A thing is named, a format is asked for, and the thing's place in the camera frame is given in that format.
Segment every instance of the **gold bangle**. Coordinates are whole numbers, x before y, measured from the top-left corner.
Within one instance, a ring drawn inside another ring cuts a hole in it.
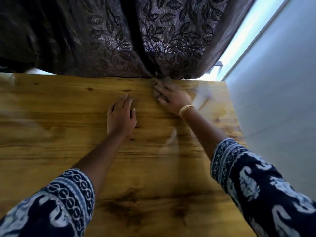
[[[182,113],[188,109],[193,108],[193,105],[185,105],[184,107],[181,108],[181,110],[179,111],[179,116],[182,117]]]

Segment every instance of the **wood grain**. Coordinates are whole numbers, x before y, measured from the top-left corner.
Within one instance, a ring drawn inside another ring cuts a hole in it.
[[[200,112],[241,144],[225,82],[178,80]],[[106,136],[106,110],[135,98],[85,236],[254,236],[190,129],[152,98],[148,79],[0,74],[0,214],[71,167]]]

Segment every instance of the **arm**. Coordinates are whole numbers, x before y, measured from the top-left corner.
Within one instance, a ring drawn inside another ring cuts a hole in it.
[[[124,95],[108,109],[108,136],[73,166],[73,168],[80,169],[90,178],[96,195],[101,190],[102,183],[117,151],[124,139],[132,133],[136,126],[135,109],[132,110],[130,116],[131,103],[132,99]]]
[[[123,140],[136,125],[132,99],[122,96],[107,113],[108,136],[46,187],[0,220],[0,236],[83,236],[95,195]]]
[[[192,103],[179,87],[163,85],[155,88],[168,101],[158,101],[171,113],[179,115],[182,107]],[[259,237],[315,235],[316,203],[312,199],[295,191],[273,165],[235,140],[225,138],[196,109],[185,110],[182,117],[210,158],[212,177]]]

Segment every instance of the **white wall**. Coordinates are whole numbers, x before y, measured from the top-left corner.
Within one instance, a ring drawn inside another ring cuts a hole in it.
[[[316,199],[316,0],[290,0],[226,80],[248,147]]]

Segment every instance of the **patterned sleeve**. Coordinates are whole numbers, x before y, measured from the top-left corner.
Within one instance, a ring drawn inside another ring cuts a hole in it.
[[[235,140],[227,138],[217,146],[211,175],[259,237],[315,236],[316,203]]]
[[[69,169],[0,220],[0,236],[83,236],[94,209],[94,188]]]

